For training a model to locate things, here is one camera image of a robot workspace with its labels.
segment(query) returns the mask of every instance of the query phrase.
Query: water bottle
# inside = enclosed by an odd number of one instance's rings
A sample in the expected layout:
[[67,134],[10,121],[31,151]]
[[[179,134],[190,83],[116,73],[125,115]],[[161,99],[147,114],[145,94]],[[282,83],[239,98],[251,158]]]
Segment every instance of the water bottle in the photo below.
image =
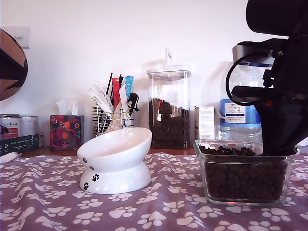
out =
[[[220,138],[222,140],[246,140],[262,143],[260,116],[254,106],[240,106],[232,102],[226,93],[226,76],[221,83],[220,100]],[[268,65],[241,63],[233,70],[230,77],[230,91],[239,86],[263,87],[263,74]]]

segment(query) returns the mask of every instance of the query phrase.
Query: elevated cat bowl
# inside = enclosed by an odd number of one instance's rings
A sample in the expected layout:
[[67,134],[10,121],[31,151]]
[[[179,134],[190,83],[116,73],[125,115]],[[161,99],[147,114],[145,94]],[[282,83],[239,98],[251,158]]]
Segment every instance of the elevated cat bowl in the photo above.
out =
[[82,165],[80,187],[91,193],[118,194],[150,184],[143,162],[150,150],[152,133],[146,128],[111,131],[83,144],[77,151]]

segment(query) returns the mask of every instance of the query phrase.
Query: wall outlet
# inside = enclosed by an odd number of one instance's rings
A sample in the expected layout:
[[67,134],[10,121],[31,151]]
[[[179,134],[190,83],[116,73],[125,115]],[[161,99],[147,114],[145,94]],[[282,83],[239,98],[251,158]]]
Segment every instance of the wall outlet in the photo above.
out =
[[2,26],[1,29],[16,39],[23,49],[28,49],[30,47],[29,26]]

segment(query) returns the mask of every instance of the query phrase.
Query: glass bowl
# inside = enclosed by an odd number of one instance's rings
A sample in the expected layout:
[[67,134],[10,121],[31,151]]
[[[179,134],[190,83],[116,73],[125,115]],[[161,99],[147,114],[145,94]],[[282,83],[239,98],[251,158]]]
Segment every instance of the glass bowl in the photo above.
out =
[[206,148],[251,148],[262,154],[262,144],[252,141],[195,140],[205,197],[217,205],[282,205],[290,178],[291,156],[232,156],[201,152]]

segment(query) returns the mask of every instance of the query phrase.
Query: floral tissue box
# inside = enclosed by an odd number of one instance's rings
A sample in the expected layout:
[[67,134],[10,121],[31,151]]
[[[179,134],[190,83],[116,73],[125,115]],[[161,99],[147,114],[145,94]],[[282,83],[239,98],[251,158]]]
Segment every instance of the floral tissue box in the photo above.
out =
[[50,116],[50,150],[78,150],[83,144],[83,115]]

